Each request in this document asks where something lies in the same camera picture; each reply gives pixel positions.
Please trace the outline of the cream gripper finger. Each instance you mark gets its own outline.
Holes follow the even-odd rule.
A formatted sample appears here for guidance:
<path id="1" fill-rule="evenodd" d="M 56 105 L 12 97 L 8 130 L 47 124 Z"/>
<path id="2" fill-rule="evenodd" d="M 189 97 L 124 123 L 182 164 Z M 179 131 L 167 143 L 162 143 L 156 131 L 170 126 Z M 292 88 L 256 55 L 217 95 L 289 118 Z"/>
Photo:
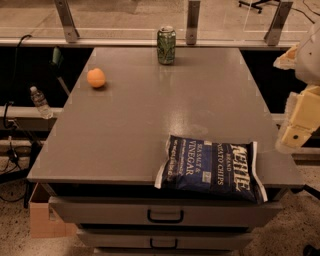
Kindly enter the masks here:
<path id="1" fill-rule="evenodd" d="M 275 147 L 280 153 L 291 154 L 301 148 L 319 127 L 320 87 L 308 85 L 300 93 L 291 92 Z"/>
<path id="2" fill-rule="evenodd" d="M 276 58 L 276 60 L 273 63 L 273 66 L 282 70 L 295 69 L 297 50 L 298 45 L 292 46 L 284 54 Z"/>

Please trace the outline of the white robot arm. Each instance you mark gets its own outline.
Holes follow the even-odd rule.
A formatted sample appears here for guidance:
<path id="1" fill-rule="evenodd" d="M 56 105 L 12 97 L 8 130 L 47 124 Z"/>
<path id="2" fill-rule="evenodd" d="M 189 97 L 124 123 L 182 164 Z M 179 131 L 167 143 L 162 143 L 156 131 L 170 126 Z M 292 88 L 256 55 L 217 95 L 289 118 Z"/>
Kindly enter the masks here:
<path id="1" fill-rule="evenodd" d="M 289 94 L 275 143 L 279 152 L 291 154 L 320 127 L 320 22 L 313 24 L 308 34 L 278 57 L 273 66 L 293 69 L 295 77 L 307 84 L 300 93 Z"/>

